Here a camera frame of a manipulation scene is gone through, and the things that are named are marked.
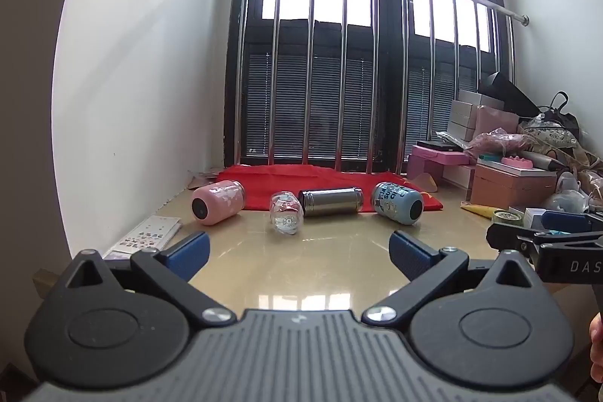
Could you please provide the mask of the person's right hand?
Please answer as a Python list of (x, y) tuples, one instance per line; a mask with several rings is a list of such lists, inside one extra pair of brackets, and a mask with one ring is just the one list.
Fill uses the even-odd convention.
[(603, 381), (603, 323), (601, 314), (593, 317), (589, 335), (592, 343), (590, 351), (590, 359), (592, 362), (591, 377), (598, 384)]

